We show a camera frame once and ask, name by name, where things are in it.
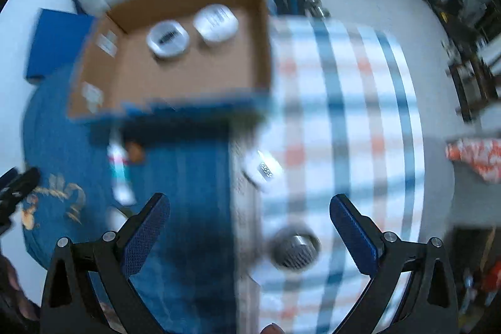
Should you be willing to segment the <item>tape roll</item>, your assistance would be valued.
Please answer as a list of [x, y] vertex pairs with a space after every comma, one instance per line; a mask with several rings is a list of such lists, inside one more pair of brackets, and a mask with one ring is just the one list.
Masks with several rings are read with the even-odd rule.
[[126, 207], [108, 207], [106, 210], [106, 224], [109, 231], [118, 232], [133, 216], [131, 209]]

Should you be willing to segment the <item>white spray bottle teal label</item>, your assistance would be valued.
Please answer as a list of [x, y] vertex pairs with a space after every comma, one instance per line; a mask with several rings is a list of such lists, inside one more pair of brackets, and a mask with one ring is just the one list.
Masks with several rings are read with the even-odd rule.
[[111, 186], [114, 199], [122, 206], [136, 203], [132, 185], [128, 176], [128, 155], [117, 140], [111, 140], [107, 148], [111, 168]]

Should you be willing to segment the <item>round tin black label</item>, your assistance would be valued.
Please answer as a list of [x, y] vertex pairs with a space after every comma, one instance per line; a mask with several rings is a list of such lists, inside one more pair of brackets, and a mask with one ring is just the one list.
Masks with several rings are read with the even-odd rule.
[[151, 28], [146, 44], [158, 59], [175, 59], [187, 52], [190, 37], [176, 20], [164, 20]]

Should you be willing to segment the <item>round white tin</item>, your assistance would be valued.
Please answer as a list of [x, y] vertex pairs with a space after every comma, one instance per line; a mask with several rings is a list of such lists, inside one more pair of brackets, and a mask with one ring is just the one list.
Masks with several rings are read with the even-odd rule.
[[193, 26], [202, 41], [213, 47], [233, 39], [240, 25], [230, 8], [223, 4], [211, 4], [196, 13]]

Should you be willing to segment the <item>metal mesh round container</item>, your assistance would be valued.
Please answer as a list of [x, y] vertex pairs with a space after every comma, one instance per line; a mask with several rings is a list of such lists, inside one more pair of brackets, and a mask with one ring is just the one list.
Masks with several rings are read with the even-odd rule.
[[300, 273], [318, 260], [321, 244], [318, 237], [305, 225], [287, 225], [271, 238], [268, 254], [280, 270]]

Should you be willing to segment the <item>blue striped cloth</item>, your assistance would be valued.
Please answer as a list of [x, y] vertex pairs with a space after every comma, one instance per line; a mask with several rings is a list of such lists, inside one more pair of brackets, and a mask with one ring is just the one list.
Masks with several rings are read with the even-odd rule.
[[125, 123], [124, 139], [144, 154], [128, 168], [135, 203], [127, 207], [112, 192], [110, 125], [67, 116], [71, 74], [65, 67], [43, 80], [25, 111], [25, 162], [41, 174], [23, 205], [33, 219], [24, 230], [28, 253], [46, 268], [59, 239], [94, 242], [131, 225], [122, 255], [143, 256], [130, 279], [163, 329], [236, 332], [228, 124]]

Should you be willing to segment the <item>brown walnut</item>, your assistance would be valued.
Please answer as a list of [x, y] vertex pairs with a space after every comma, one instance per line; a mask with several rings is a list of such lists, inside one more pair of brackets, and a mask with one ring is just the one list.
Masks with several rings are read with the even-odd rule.
[[141, 164], [144, 161], [144, 151], [140, 144], [135, 141], [127, 141], [125, 145], [128, 161], [132, 164]]

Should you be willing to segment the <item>small white round case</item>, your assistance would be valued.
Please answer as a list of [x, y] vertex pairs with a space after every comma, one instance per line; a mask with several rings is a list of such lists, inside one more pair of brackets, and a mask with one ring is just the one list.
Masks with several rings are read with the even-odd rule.
[[243, 158], [245, 177], [260, 191], [269, 193], [284, 176], [279, 161], [266, 149], [249, 150]]

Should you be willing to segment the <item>plaid checkered cloth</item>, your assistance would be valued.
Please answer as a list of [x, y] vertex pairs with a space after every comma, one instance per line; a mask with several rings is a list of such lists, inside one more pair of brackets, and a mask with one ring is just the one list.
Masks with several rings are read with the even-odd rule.
[[[237, 330], [275, 323], [287, 333], [329, 333], [368, 284], [329, 218], [343, 193], [382, 230], [420, 233], [425, 161], [418, 103], [396, 38], [334, 19], [270, 21], [270, 108], [256, 125], [232, 129]], [[244, 155], [269, 151], [284, 176], [269, 193], [244, 175]], [[321, 244], [300, 273], [280, 270], [268, 244], [305, 225]]]

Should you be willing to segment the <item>red plastic bag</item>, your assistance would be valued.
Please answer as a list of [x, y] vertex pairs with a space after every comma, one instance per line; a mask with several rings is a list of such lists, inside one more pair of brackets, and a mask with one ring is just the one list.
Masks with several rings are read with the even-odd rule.
[[482, 281], [482, 292], [486, 294], [484, 305], [488, 307], [493, 302], [500, 289], [500, 269], [491, 269]]

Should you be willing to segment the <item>orange white patterned cloth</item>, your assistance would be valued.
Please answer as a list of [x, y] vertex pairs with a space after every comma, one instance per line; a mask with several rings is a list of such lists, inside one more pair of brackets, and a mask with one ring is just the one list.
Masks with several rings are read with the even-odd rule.
[[501, 147], [499, 138], [462, 138], [446, 146], [450, 161], [468, 164], [470, 168], [491, 184], [500, 184]]

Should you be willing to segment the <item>blue foam mat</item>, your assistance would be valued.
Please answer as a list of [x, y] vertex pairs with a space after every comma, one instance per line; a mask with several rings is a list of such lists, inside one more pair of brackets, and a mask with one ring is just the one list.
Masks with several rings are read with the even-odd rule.
[[73, 65], [94, 21], [92, 15], [42, 8], [31, 37], [25, 79], [36, 84], [62, 67]]

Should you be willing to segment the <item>brown wooden chair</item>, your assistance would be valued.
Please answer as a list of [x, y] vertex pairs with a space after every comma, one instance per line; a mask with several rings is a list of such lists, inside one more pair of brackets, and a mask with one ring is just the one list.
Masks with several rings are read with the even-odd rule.
[[490, 106], [500, 103], [500, 48], [453, 54], [446, 69], [458, 97], [456, 113], [470, 123]]

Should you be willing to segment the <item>open cardboard box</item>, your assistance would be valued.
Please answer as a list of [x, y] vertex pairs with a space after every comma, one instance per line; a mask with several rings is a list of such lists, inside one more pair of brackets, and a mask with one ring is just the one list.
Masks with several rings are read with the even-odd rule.
[[267, 0], [128, 0], [95, 22], [67, 114], [89, 122], [260, 113], [271, 82]]

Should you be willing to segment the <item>chrome dumbbell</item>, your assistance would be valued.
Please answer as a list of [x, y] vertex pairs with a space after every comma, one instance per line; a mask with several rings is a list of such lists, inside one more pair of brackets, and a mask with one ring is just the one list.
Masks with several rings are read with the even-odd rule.
[[314, 18], [328, 18], [330, 12], [323, 5], [321, 0], [305, 0], [305, 10]]

